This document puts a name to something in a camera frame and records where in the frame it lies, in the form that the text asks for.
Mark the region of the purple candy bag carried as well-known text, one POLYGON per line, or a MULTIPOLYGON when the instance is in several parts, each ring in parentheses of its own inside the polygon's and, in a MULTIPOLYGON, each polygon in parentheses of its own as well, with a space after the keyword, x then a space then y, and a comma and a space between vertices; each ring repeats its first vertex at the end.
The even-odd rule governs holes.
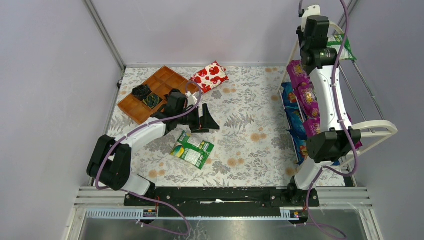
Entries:
POLYGON ((286 67, 293 89, 310 84, 310 77, 303 69, 301 60, 292 60, 286 67))

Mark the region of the purple candy bag top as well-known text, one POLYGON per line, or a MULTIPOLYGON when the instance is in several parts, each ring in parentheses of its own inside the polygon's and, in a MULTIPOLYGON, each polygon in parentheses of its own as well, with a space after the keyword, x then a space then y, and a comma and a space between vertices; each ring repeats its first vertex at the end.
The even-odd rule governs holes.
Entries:
POLYGON ((321 133, 321 119, 319 117, 308 117, 302 125, 308 138, 321 133))

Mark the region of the green candy bag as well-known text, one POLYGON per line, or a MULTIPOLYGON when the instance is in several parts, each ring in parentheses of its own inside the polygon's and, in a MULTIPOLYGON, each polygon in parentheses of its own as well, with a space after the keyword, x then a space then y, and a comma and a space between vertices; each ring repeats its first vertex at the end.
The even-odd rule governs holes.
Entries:
POLYGON ((183 130, 176 140, 170 155, 184 160, 201 170, 214 147, 213 143, 202 140, 196 134, 183 130))
MULTIPOLYGON (((344 38, 345 38, 345 34, 336 34, 336 35, 330 36, 328 38, 327 47, 333 48, 337 51, 337 53, 339 53, 344 38)), ((345 60, 350 60, 350 61, 357 60, 356 56, 352 52, 352 48, 348 38, 345 41, 345 45, 343 47, 343 50, 340 56, 340 61, 345 61, 345 60)))

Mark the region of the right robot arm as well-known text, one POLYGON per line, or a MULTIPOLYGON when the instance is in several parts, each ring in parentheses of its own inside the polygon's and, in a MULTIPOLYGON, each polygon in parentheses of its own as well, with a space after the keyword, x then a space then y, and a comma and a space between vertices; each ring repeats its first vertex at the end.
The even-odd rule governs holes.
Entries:
POLYGON ((328 47, 330 20, 321 15, 303 15, 297 30, 304 70, 314 87, 320 115, 320 133, 306 142, 308 157, 293 181, 299 190, 312 188, 323 169, 348 153, 356 153, 361 132, 348 118, 340 87, 340 50, 328 47))

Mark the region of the purple candy bag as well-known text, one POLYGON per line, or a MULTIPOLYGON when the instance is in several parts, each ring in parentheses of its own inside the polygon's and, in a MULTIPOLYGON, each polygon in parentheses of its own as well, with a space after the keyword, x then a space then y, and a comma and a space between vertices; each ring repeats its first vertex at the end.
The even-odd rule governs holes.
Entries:
POLYGON ((301 83, 296 89, 296 97, 308 118, 319 118, 319 104, 315 95, 315 91, 311 84, 301 83))
POLYGON ((319 117, 308 117, 302 125, 308 138, 321 133, 321 119, 319 117))

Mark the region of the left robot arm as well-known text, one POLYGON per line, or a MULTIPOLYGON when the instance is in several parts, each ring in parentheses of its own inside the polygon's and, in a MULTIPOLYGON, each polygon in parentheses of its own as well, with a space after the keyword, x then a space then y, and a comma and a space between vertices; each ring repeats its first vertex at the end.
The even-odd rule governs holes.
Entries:
POLYGON ((95 145, 86 173, 101 183, 102 188, 125 191, 144 196, 151 182, 131 170, 135 153, 150 142, 164 137, 179 125, 188 126, 192 133, 219 130, 207 104, 199 106, 199 99, 190 93, 172 89, 166 104, 152 114, 142 125, 123 136, 101 136, 95 145))

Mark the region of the purple candy bag front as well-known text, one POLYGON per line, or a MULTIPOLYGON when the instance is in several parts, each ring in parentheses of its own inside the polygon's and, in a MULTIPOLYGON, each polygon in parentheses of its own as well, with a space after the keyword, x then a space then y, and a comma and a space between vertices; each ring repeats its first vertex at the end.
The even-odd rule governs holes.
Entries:
POLYGON ((296 97, 308 118, 319 118, 319 104, 315 95, 315 91, 311 84, 301 83, 296 89, 296 97))

